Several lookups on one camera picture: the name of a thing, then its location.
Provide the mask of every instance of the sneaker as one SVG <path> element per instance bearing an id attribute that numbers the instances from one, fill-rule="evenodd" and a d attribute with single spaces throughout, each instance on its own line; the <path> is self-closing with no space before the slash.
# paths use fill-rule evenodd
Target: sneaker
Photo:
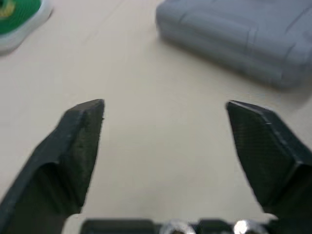
<path id="1" fill-rule="evenodd" d="M 51 12 L 49 0 L 0 0 L 0 54 L 16 49 Z"/>

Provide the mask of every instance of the metal screw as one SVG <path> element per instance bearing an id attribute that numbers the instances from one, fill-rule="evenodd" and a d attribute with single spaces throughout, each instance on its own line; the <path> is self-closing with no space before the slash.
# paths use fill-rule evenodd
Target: metal screw
<path id="1" fill-rule="evenodd" d="M 196 232 L 187 222 L 173 219 L 162 225 L 159 234 L 196 234 Z"/>
<path id="2" fill-rule="evenodd" d="M 263 226 L 249 219 L 236 222 L 233 231 L 234 234 L 268 234 Z"/>

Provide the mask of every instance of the gray case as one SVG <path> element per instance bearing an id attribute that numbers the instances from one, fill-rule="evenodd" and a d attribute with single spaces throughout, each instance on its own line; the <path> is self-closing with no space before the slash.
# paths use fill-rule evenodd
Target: gray case
<path id="1" fill-rule="evenodd" d="M 166 0 L 161 35 L 277 87 L 312 67 L 312 0 Z"/>

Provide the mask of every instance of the green object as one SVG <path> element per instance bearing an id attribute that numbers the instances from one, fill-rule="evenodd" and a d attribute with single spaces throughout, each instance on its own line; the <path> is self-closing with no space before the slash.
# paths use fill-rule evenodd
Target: green object
<path id="1" fill-rule="evenodd" d="M 0 35 L 19 28 L 39 10 L 40 6 L 40 0 L 3 0 L 0 4 Z"/>

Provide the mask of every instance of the black plastic part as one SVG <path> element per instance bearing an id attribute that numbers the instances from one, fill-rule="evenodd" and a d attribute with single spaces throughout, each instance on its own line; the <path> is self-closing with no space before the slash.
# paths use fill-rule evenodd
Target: black plastic part
<path id="1" fill-rule="evenodd" d="M 0 205 L 0 234 L 59 234 L 80 213 L 98 152 L 104 101 L 68 110 Z"/>
<path id="2" fill-rule="evenodd" d="M 232 227 L 219 219 L 203 219 L 199 222 L 197 234 L 232 234 Z"/>
<path id="3" fill-rule="evenodd" d="M 237 101 L 227 104 L 237 154 L 267 213 L 312 217 L 312 154 L 272 111 Z"/>
<path id="4" fill-rule="evenodd" d="M 87 220 L 81 234 L 156 234 L 153 222 L 147 219 Z"/>
<path id="5" fill-rule="evenodd" d="M 222 220 L 201 220 L 191 225 L 197 234 L 232 234 L 231 225 Z M 81 234 L 158 234 L 160 224 L 148 219 L 95 219 L 87 220 Z"/>
<path id="6" fill-rule="evenodd" d="M 280 219 L 271 220 L 266 229 L 270 234 L 310 234 L 312 223 L 310 219 Z"/>

